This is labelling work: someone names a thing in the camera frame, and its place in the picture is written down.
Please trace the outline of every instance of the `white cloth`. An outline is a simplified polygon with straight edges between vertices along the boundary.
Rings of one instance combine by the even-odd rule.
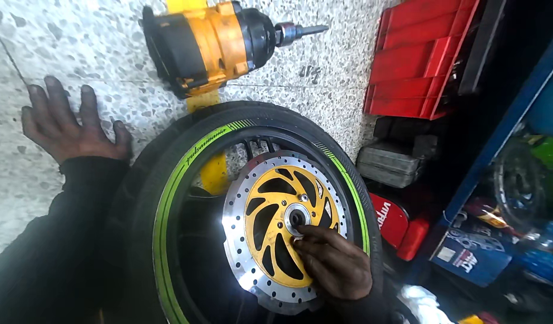
[[[453,324],[438,306],[437,297],[421,286],[404,285],[398,299],[419,320],[419,324]]]

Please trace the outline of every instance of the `left hand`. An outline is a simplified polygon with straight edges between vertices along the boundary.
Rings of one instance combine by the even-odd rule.
[[[81,87],[80,118],[70,109],[60,81],[45,77],[46,92],[38,85],[29,85],[32,107],[22,107],[24,135],[40,145],[57,162],[79,156],[102,156],[128,161],[131,158],[131,135],[122,121],[113,124],[116,143],[111,142],[100,125],[97,98],[89,85]]]

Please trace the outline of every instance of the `right hand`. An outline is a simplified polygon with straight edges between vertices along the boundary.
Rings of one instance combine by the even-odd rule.
[[[363,250],[330,228],[305,225],[297,230],[304,237],[293,246],[307,273],[330,296],[357,300],[370,293],[370,258]]]

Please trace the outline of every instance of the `brake disc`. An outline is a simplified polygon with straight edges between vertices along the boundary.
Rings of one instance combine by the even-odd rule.
[[[267,152],[251,159],[227,192],[227,259],[240,286],[272,312],[294,315],[320,304],[292,247],[302,237],[296,226],[333,228],[347,237],[345,207],[321,170],[298,152]]]

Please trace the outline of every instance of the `silver brake rotor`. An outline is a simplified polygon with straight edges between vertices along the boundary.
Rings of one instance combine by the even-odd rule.
[[[226,235],[224,251],[238,283],[244,290],[257,296],[259,305],[274,313],[295,315],[305,309],[315,310],[322,305],[323,302],[316,298],[314,288],[293,288],[271,281],[252,257],[246,241],[242,240],[245,236],[244,215],[248,188],[252,188],[262,174],[278,166],[310,166],[319,181],[328,182],[318,165],[298,152],[280,150],[256,156],[242,168],[238,179],[232,182],[227,192],[222,217]],[[331,195],[338,196],[333,186],[328,189]],[[331,207],[336,208],[343,218],[346,216],[338,231],[344,237],[352,239],[351,217],[343,205],[346,206],[346,202],[338,197],[338,200],[332,201]]]

